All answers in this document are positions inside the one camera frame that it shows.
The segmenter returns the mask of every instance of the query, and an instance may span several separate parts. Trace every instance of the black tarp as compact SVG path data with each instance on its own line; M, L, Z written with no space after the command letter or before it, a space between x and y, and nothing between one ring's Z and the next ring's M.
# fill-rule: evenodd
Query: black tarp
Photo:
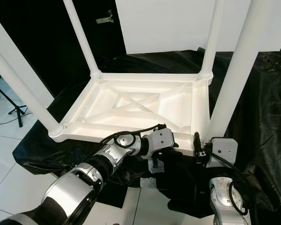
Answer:
M115 73L197 73L200 71L204 51L159 52L124 55L101 66L104 72ZM214 78L209 86L210 114L213 111L223 79L229 66L231 52L216 55L213 67ZM50 113L60 121L75 101L87 81L67 87L49 107ZM256 194L257 205L261 212L260 220L267 216L281 222L281 52L261 52L255 61L249 79L233 113L226 137L238 142L236 166L240 168L250 181ZM14 150L16 162L33 174L59 174L65 167L73 167L80 163L89 151L94 150L95 143L66 140L55 143L48 137L46 129L38 121L30 132ZM192 159L177 157L177 162L185 172L185 161ZM201 180L191 166L189 173L180 180L191 188L195 181L200 186L206 182ZM141 176L149 176L147 162L139 158L126 158L122 168L112 177L113 184L137 187ZM160 191L171 198L169 207L202 217L210 213L208 199L194 197L189 203L177 195L178 186L164 185L167 174L156 174ZM200 212L191 213L196 208Z

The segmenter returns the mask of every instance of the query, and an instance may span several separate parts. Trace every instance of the white tile floor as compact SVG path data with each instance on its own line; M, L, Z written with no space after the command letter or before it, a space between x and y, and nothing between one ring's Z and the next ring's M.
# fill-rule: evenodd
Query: white tile floor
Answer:
M0 88L8 96L22 105L19 97L3 79ZM13 106L0 98L0 123L16 118L7 113ZM41 198L55 180L50 175L33 175L15 163L12 151L36 122L33 114L23 117L23 127L15 120L0 125L0 221L12 214L32 210L39 205ZM209 225L213 216L197 219L173 212L167 208L168 199L154 189L129 188L122 209L95 203L86 219L86 225Z

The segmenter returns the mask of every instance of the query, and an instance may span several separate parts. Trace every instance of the white wall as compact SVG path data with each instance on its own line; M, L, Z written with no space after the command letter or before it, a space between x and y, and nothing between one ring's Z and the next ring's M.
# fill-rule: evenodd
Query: white wall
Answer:
M206 47L215 0L116 0L127 53L197 50ZM235 49L250 0L226 0L218 51ZM281 48L281 0L260 51Z
M25 60L17 46L0 24L0 53L15 70L24 83L35 94L35 97L45 106L54 100L48 89L44 86L37 74Z

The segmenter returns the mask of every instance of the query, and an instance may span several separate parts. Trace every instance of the black plastic sheet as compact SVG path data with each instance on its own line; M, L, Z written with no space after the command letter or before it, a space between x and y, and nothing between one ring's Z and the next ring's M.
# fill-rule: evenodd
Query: black plastic sheet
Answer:
M202 49L124 55L106 62L102 70L115 73L197 73L200 71L203 56ZM230 52L216 55L214 78L209 86L210 114L231 56ZM49 111L58 121L65 115L86 83L87 81L68 87L54 100ZM250 181L260 212L277 211L271 214L271 218L279 215L281 219L281 52L261 52L258 55L225 136L238 142L236 166ZM14 150L13 155L17 163L34 174L59 174L65 167L70 168L80 163L96 146L96 143L75 140L55 143L48 137L46 129L37 122ZM198 176L196 169L189 168L189 174L190 176L185 175L183 181L188 182L189 186L191 179L199 186L206 182ZM112 181L124 186L137 187L141 176L151 176L147 162L139 158L126 158L122 168L112 177ZM169 203L170 208L197 217L210 213L209 202L205 197L202 197L200 212L191 213L195 207L191 209L188 206L188 209L185 209L187 202L183 202L181 196L176 194L178 188L164 185L164 181L169 178L166 173L155 176L157 184L162 187L160 191L172 199ZM190 200L192 206L198 204L198 199L200 198ZM270 216L266 213L263 215L263 219Z

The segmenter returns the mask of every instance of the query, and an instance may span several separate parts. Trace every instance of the tripod stand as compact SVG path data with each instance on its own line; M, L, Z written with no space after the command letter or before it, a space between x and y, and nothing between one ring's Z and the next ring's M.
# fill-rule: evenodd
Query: tripod stand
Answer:
M10 115L12 112L17 112L19 127L23 127L21 114L24 115L25 112L21 108L26 107L26 105L18 106L1 89L0 89L0 93L15 107L8 114Z

